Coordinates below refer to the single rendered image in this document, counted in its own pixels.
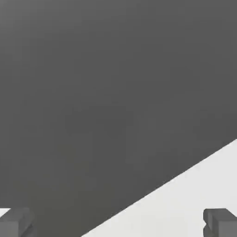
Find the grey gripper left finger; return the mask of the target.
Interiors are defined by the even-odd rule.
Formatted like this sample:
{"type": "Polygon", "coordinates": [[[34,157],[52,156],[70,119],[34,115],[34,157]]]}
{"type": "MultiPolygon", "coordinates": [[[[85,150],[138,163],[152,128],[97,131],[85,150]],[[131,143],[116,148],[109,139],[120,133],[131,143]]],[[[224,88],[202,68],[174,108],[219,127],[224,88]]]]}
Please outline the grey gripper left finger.
{"type": "Polygon", "coordinates": [[[35,237],[34,214],[27,208],[11,208],[0,217],[0,237],[35,237]]]}

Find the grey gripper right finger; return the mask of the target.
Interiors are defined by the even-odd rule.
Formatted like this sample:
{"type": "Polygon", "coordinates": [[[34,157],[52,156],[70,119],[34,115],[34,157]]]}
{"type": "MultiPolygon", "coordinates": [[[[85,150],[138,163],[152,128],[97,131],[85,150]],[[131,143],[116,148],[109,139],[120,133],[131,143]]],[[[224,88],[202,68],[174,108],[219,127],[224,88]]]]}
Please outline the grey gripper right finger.
{"type": "Polygon", "coordinates": [[[237,237],[237,217],[228,209],[205,209],[203,220],[203,237],[237,237]]]}

